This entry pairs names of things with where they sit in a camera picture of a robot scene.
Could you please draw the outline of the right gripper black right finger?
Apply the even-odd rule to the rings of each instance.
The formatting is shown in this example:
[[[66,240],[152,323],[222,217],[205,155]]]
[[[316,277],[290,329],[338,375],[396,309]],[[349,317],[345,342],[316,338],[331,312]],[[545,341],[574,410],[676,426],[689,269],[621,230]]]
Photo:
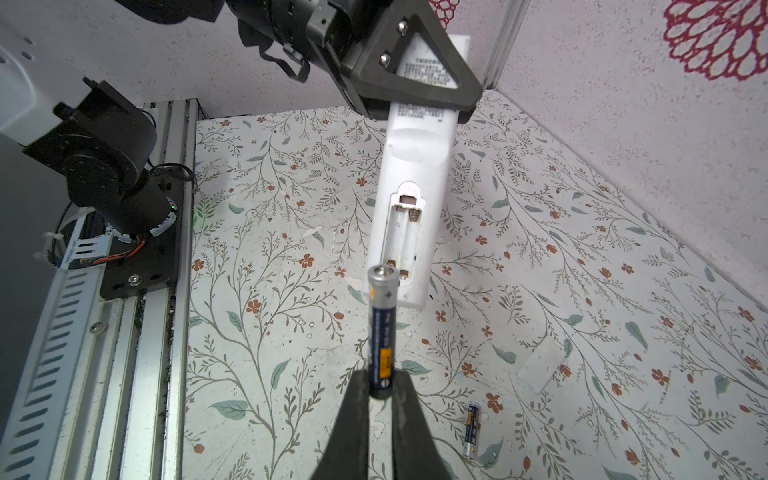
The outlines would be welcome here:
[[[411,376],[396,370],[392,388],[392,464],[398,480],[448,480]]]

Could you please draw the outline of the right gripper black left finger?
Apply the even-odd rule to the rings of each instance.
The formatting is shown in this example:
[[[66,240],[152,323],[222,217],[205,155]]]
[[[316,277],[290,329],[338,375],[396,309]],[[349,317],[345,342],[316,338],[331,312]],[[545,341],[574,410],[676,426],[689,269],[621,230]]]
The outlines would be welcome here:
[[[344,394],[325,451],[312,480],[365,480],[369,451],[369,384],[365,370],[355,371]]]

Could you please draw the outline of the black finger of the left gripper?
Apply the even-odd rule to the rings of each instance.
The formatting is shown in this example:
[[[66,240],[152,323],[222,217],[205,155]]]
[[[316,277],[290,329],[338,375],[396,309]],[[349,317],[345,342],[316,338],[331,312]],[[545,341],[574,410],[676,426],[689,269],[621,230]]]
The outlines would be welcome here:
[[[470,120],[483,87],[428,1],[340,1],[338,10],[350,20],[340,73],[355,111],[383,120],[397,103]]]

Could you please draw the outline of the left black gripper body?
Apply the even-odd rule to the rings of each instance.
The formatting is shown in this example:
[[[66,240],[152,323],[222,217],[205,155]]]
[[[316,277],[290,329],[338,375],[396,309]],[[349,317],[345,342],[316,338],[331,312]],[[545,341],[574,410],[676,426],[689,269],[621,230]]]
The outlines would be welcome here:
[[[187,19],[213,23],[227,7],[246,47],[304,81],[316,66],[338,81],[380,81],[384,76],[382,1],[122,1],[155,24]]]

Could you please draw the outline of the white remote control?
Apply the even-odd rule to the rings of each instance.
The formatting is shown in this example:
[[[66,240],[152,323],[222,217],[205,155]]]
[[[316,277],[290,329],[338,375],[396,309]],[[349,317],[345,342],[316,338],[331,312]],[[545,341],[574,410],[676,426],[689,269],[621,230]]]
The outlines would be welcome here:
[[[390,106],[367,265],[397,270],[400,307],[427,303],[458,120],[455,110]]]

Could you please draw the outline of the black AAA battery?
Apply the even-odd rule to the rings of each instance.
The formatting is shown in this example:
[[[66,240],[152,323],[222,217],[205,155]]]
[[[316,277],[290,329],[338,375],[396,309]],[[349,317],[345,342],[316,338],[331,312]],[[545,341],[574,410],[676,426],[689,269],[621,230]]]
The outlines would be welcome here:
[[[368,270],[370,290],[370,395],[379,400],[391,396],[395,373],[396,315],[399,272],[391,265],[376,265]]]

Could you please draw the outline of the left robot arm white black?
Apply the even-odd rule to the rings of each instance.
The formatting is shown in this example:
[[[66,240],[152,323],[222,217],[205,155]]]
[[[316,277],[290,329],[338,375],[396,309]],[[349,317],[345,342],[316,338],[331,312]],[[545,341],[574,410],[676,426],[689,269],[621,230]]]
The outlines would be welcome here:
[[[329,73],[359,114],[384,119],[395,104],[471,117],[482,86],[426,1],[232,1],[247,47],[304,82]],[[1,131],[24,153],[63,175],[69,198],[92,207],[130,238],[164,234],[171,202],[145,166],[157,133],[150,119],[106,82],[36,54],[1,30]]]

